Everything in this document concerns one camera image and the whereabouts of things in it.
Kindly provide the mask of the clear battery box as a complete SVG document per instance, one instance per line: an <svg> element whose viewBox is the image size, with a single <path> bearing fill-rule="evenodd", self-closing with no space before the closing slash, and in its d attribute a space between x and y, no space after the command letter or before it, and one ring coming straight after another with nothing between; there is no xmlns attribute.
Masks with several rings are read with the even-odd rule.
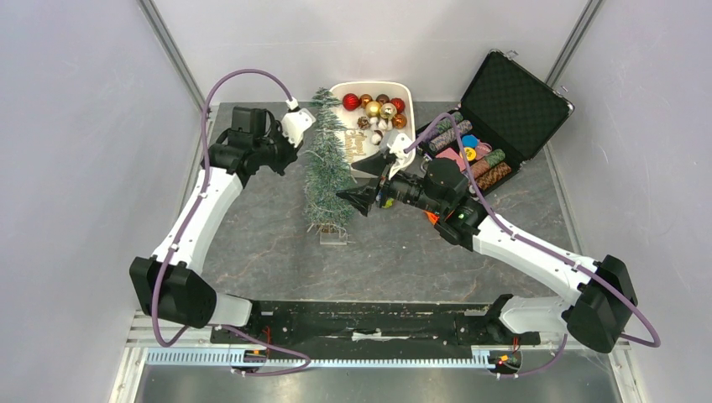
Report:
<svg viewBox="0 0 712 403"><path fill-rule="evenodd" d="M321 246L347 246L348 233L344 231L320 232L319 243Z"/></svg>

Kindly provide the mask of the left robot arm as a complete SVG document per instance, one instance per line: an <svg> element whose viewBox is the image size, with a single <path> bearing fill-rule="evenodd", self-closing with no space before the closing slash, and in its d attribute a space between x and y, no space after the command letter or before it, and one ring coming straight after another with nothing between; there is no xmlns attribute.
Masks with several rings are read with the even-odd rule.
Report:
<svg viewBox="0 0 712 403"><path fill-rule="evenodd" d="M209 145L189 201L148 258L129 275L143 313L188 327L231 325L244 343L258 340L264 322L252 301L215 291L202 277L212 240L249 179L267 166L279 175L297 159L304 133L316 119L296 107L282 119L264 108L235 107L229 128Z"/></svg>

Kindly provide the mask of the white cotton boll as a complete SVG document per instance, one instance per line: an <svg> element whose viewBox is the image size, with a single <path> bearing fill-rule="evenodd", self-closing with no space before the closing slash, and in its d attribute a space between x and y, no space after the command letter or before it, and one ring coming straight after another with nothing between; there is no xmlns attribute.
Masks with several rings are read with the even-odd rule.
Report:
<svg viewBox="0 0 712 403"><path fill-rule="evenodd" d="M385 137L384 132L380 129L376 129L370 135L370 142L373 145L380 145L380 143L383 141L384 137Z"/></svg>

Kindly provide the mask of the small frosted christmas tree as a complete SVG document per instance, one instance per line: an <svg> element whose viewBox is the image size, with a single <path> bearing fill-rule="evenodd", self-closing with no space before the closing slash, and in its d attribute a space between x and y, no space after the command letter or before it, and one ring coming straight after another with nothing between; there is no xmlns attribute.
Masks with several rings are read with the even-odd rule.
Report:
<svg viewBox="0 0 712 403"><path fill-rule="evenodd" d="M341 102L327 88L317 89L311 99L316 111L314 134L306 151L305 216L309 229L318 232L346 232L353 208L336 196L353 183L337 134L346 127L335 113Z"/></svg>

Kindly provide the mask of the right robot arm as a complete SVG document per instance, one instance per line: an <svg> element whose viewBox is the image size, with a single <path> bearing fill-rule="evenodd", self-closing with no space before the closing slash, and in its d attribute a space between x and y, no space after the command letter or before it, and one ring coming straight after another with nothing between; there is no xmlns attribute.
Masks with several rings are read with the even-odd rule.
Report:
<svg viewBox="0 0 712 403"><path fill-rule="evenodd" d="M454 160L437 158L422 176L395 172L391 157L365 160L384 174L338 197L363 216L392 198L437 215L433 227L452 245L492 257L554 291L553 297L503 296L486 317L487 336L505 343L527 332L566 333L598 353L609 353L621 339L638 301L626 264L574 254L521 231L502 216L490 215L469 191L469 179Z"/></svg>

